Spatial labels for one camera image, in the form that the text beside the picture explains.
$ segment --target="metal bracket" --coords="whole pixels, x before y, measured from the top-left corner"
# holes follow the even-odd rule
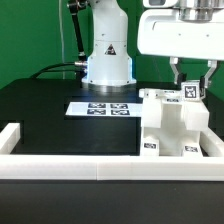
[[[180,66],[179,58],[170,57],[170,66],[175,75],[174,83],[177,85],[178,76],[179,76],[179,74],[181,74],[180,67],[179,67]]]
[[[209,78],[215,74],[215,72],[218,69],[218,61],[208,61],[208,67],[210,69],[204,76],[204,88],[208,88],[211,84],[211,81],[209,81]]]

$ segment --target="robot logo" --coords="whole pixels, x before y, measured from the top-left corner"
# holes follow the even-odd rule
[[[105,54],[106,55],[116,55],[116,52],[115,52],[114,47],[113,47],[112,44],[108,47],[108,49],[107,49]]]

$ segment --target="white block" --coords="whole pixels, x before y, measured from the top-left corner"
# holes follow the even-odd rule
[[[140,156],[159,156],[159,140],[151,136],[143,138]]]
[[[162,102],[160,99],[143,99],[141,127],[160,128]]]
[[[97,157],[2,155],[0,179],[96,180]]]
[[[9,123],[0,133],[0,154],[10,154],[20,139],[20,124]]]
[[[200,145],[210,157],[224,157],[224,142],[210,128],[201,132]]]
[[[184,122],[187,130],[203,131],[208,127],[209,112],[200,102],[184,102]]]
[[[186,144],[182,151],[183,157],[200,158],[203,157],[199,144]]]

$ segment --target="white plastic part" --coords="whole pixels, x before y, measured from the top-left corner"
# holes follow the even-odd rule
[[[159,140],[155,136],[147,136],[140,149],[140,156],[159,156]]]
[[[215,10],[210,22],[179,19],[178,9],[150,9],[143,13],[138,32],[142,54],[206,60],[224,60],[224,10]]]
[[[144,98],[142,105],[141,127],[160,128],[162,120],[161,99]]]
[[[152,4],[153,0],[143,0],[143,5],[146,7],[146,8],[169,8],[169,7],[172,7],[174,5],[176,5],[178,3],[179,0],[164,0],[164,4]]]
[[[125,86],[132,78],[132,59],[127,54],[128,17],[117,0],[89,0],[94,21],[94,50],[88,58],[83,83]]]
[[[210,157],[224,157],[224,142],[210,128],[201,132],[200,145]]]
[[[0,154],[10,154],[20,139],[20,124],[9,123],[0,133]]]
[[[218,157],[1,155],[0,179],[224,181]]]
[[[201,101],[185,102],[183,107],[187,130],[204,131],[208,128],[209,112]]]
[[[156,148],[151,155],[201,156],[200,131],[208,128],[209,112],[202,101],[182,101],[181,91],[140,90],[144,95],[141,119],[141,156],[150,156],[147,146]],[[190,149],[196,147],[197,153]]]

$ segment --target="black surface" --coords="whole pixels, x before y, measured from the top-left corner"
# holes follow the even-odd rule
[[[221,224],[223,183],[0,182],[4,224]]]
[[[65,116],[71,101],[136,103],[139,99],[135,91],[102,95],[71,80],[17,80],[0,91],[2,123],[22,123],[22,141],[13,153],[138,154],[139,118],[71,118]]]
[[[169,88],[169,85],[157,88]],[[90,97],[103,102],[106,96],[80,90],[73,81],[17,80],[0,91],[0,128],[8,121],[22,123],[24,143],[16,149],[16,153],[57,154],[63,153],[62,148],[65,154],[79,153],[76,151],[81,149],[79,145],[88,144],[85,142],[87,138],[83,141],[78,137],[82,139],[90,132],[97,140],[101,139],[99,144],[104,145],[100,137],[106,137],[105,130],[101,128],[105,123],[116,122],[110,119],[67,120],[64,110],[70,99],[76,97],[83,100]],[[134,92],[116,97],[121,102],[124,101],[123,97],[125,102],[137,99]],[[107,96],[106,99],[115,100],[114,96]],[[221,101],[209,95],[206,104],[211,108],[210,125],[222,134],[222,122],[216,116],[223,111]],[[127,122],[130,124],[123,123],[127,127],[121,127],[119,134],[126,134],[118,136],[118,139],[133,142],[130,136],[136,134],[137,122],[130,120]],[[90,130],[80,126],[83,123],[88,124]],[[99,125],[100,136],[91,130],[94,125]],[[64,128],[76,132],[68,134]],[[122,153],[136,153],[136,139],[135,136],[132,151],[122,148]],[[90,153],[101,153],[102,147],[87,149]],[[0,180],[2,224],[220,224],[224,220],[223,208],[223,182]]]

